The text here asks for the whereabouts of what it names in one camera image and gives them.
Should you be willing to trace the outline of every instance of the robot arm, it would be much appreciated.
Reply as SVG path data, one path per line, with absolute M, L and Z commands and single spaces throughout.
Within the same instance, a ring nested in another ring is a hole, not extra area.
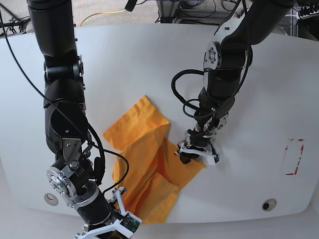
M 98 236 L 106 239 L 117 231 L 130 238 L 141 220 L 126 212 L 121 195 L 125 188 L 114 189 L 106 200 L 100 191 L 105 172 L 105 156 L 98 135 L 85 117 L 83 63 L 77 54 L 71 0 L 27 0 L 31 21 L 44 55 L 45 96 L 73 122 L 71 124 L 48 101 L 44 101 L 45 134 L 54 164 L 47 170 L 52 187 L 67 206 L 85 221 L 84 232 L 76 239 Z M 89 145 L 82 144 L 91 134 L 97 141 L 100 157 L 89 160 Z M 114 206 L 118 203 L 120 210 Z
M 193 116 L 188 115 L 197 121 L 195 128 L 187 130 L 185 139 L 178 143 L 176 154 L 184 164 L 199 156 L 205 157 L 212 165 L 219 162 L 214 141 L 226 124 L 235 95 L 243 83 L 240 80 L 242 70 L 245 69 L 245 77 L 252 62 L 251 45 L 262 42 L 296 3 L 293 0 L 255 0 L 249 7 L 245 6 L 246 2 L 239 0 L 218 27 L 215 41 L 208 44 L 204 55 L 204 71 L 186 70 L 172 80 L 173 92 L 184 104 L 183 108 L 187 106 L 196 110 Z M 204 87 L 198 99 L 191 100 L 199 101 L 199 107 L 185 101 L 175 89 L 176 80 L 189 73 L 204 77 Z

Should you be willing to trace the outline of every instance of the white tabletop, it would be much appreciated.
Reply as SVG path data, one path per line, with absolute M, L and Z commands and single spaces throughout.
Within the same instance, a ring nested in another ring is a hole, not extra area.
M 171 79 L 184 69 L 202 70 L 215 29 L 174 24 L 76 28 L 86 113 L 97 133 L 101 136 L 146 95 L 170 121 L 169 140 L 183 139 L 195 121 L 182 113 Z M 9 40 L 27 75 L 43 90 L 44 58 L 34 34 Z M 319 45 L 271 34 L 253 50 L 246 82 L 218 137 L 223 160 L 203 169 L 179 193 L 168 223 L 275 217 L 301 212 L 309 204 L 319 176 Z M 59 195 L 56 207 L 43 199 L 45 193 L 55 194 L 46 178 L 54 155 L 45 142 L 43 100 L 19 71 L 4 39 L 0 52 L 0 157 L 12 192 L 28 207 L 77 215 Z M 202 86 L 200 76 L 185 76 L 177 83 L 186 99 L 196 98 Z M 105 140 L 103 145 L 111 148 Z M 295 171 L 302 145 L 298 173 L 286 175 Z M 113 183 L 114 160 L 107 155 L 101 190 Z M 264 212 L 262 204 L 270 198 L 277 206 Z

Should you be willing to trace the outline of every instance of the yellow cable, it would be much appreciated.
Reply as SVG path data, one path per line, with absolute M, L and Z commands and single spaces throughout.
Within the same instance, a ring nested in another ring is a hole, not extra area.
M 84 21 L 85 21 L 86 19 L 88 19 L 89 17 L 95 16 L 95 15 L 99 15 L 99 14 L 121 13 L 121 12 L 124 12 L 124 11 L 126 11 L 126 10 L 121 10 L 121 11 L 109 11 L 109 12 L 107 12 L 107 11 L 106 11 L 106 12 L 98 12 L 98 13 L 89 15 L 87 18 L 85 18 L 85 19 L 81 22 L 80 26 L 82 26 L 82 24 L 84 23 Z

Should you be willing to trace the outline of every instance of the cloth fold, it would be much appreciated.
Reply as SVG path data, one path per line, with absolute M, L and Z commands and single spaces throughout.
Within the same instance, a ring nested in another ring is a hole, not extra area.
M 181 163 L 174 155 L 177 146 L 164 137 L 168 126 L 167 119 L 143 96 L 103 133 L 130 164 L 119 186 L 127 188 L 123 195 L 126 209 L 144 224 L 164 223 L 178 192 L 204 167 L 194 160 Z M 125 170 L 125 162 L 118 158 L 113 165 L 114 182 Z

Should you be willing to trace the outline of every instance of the orange cloth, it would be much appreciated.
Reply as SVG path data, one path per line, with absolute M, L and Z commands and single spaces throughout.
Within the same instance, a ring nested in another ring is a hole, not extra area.
M 204 167 L 192 160 L 183 165 L 174 152 L 177 146 L 164 138 L 169 122 L 143 96 L 132 108 L 103 133 L 103 137 L 130 164 L 129 172 L 119 186 L 127 188 L 123 195 L 126 210 L 144 224 L 164 223 L 179 190 Z M 121 159 L 113 165 L 113 180 L 124 174 Z

